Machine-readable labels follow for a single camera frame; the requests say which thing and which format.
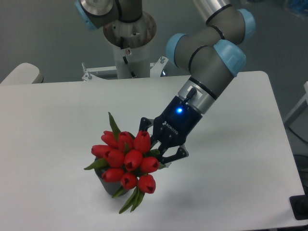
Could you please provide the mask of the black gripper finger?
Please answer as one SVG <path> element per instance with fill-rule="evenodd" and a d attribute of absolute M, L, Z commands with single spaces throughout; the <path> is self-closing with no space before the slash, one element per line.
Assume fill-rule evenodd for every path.
<path fill-rule="evenodd" d="M 140 120 L 139 131 L 147 131 L 153 125 L 154 125 L 154 119 L 148 119 L 146 117 L 142 117 Z"/>
<path fill-rule="evenodd" d="M 189 156 L 189 152 L 187 151 L 186 147 L 184 144 L 180 145 L 175 154 L 171 155 L 171 156 L 164 156 L 165 152 L 168 150 L 168 148 L 158 148 L 159 151 L 161 151 L 160 153 L 160 158 L 159 158 L 159 162 L 160 164 L 162 164 L 164 167 L 169 167 L 170 164 L 173 161 L 177 161 L 183 158 L 186 158 Z"/>

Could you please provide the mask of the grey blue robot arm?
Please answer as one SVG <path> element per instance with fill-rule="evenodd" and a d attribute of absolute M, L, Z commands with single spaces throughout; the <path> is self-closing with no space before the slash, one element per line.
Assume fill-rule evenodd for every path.
<path fill-rule="evenodd" d="M 246 63 L 239 44 L 256 29 L 253 15 L 228 0 L 194 2 L 206 27 L 196 35 L 173 35 L 166 57 L 190 73 L 177 96 L 155 119 L 142 118 L 140 129 L 153 128 L 151 144 L 159 144 L 159 162 L 187 157 L 188 134 Z M 154 19 L 140 0 L 78 0 L 75 7 L 89 30 L 103 29 L 113 46 L 119 79 L 150 76 L 149 44 L 156 34 Z"/>

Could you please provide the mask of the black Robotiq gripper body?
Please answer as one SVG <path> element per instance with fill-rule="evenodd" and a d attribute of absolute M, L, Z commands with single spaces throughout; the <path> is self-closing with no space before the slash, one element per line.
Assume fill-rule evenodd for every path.
<path fill-rule="evenodd" d="M 188 102 L 175 96 L 162 114 L 154 119 L 152 142 L 160 142 L 158 150 L 163 155 L 171 148 L 181 146 L 186 142 L 188 134 L 202 118 L 201 114 L 194 110 Z"/>

